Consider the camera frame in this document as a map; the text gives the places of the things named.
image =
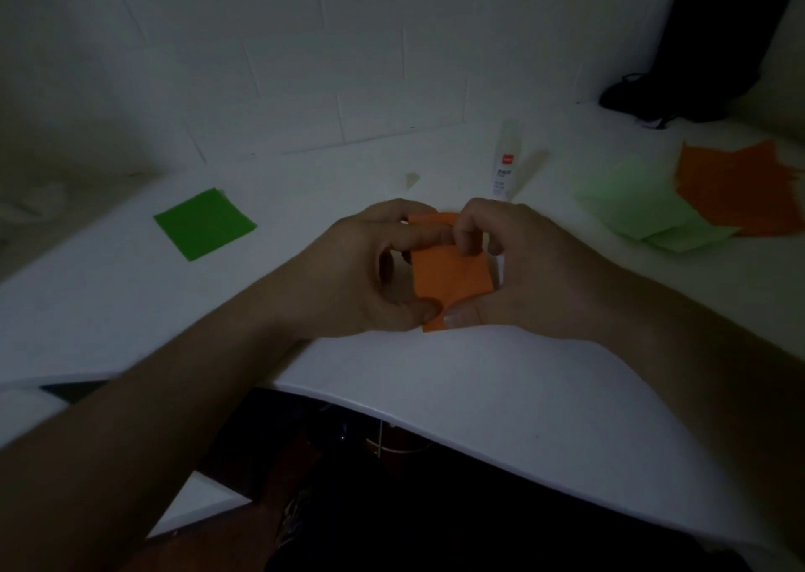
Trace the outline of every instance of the pale green paper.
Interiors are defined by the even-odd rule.
[[[643,241],[672,252],[689,252],[710,243],[718,243],[740,231],[739,226],[713,226],[707,220],[696,218],[681,226],[650,235]]]
[[[589,180],[576,192],[576,199],[610,229],[638,241],[699,217],[669,180],[639,159],[625,160]]]

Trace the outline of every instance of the green paper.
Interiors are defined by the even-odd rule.
[[[199,259],[257,228],[218,189],[158,213],[154,220],[187,260]]]
[[[638,241],[696,218],[699,213],[638,159],[589,180],[576,199],[616,233]]]
[[[644,241],[672,252],[689,252],[710,243],[718,243],[740,231],[739,226],[713,226],[707,220],[696,218],[669,231],[650,235]]]

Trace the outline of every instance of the orange paper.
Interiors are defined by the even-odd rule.
[[[412,214],[408,221],[411,224],[444,222],[453,226],[457,218],[457,213],[426,213]],[[468,296],[494,291],[484,252],[478,256],[462,256],[456,246],[436,246],[411,252],[410,261],[416,295],[438,299],[445,309]],[[444,330],[443,318],[444,312],[441,312],[425,323],[422,331]]]
[[[805,229],[791,192],[794,173],[777,160],[774,140],[724,152],[684,144],[677,192],[705,220],[739,226],[739,235],[782,235]]]

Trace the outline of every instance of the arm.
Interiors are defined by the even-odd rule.
[[[151,530],[240,399],[296,341],[409,330],[440,312],[382,298],[381,258],[452,241],[389,201],[338,221],[124,375],[0,451],[0,568],[99,569]]]
[[[501,288],[448,308],[449,327],[517,325],[619,355],[805,556],[805,364],[687,297],[628,272],[524,205],[473,199],[456,224],[505,252]]]

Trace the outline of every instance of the colored paper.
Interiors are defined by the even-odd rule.
[[[713,226],[698,214],[691,221],[646,237],[643,241],[671,252],[689,252],[725,241],[740,231],[737,226]]]
[[[679,196],[711,224],[738,226],[739,235],[805,230],[791,190],[795,174],[777,160],[774,140],[734,152],[683,145]]]
[[[218,189],[158,213],[154,220],[187,260],[199,259],[257,228]]]
[[[696,210],[638,159],[589,180],[576,199],[616,233],[638,241],[690,222]]]
[[[443,222],[453,226],[457,218],[457,213],[412,214],[408,222]],[[477,256],[462,256],[456,246],[437,246],[411,252],[410,261],[416,295],[438,299],[445,309],[469,296],[494,291],[485,252]],[[424,324],[422,331],[444,330],[443,318],[444,312],[441,312]]]

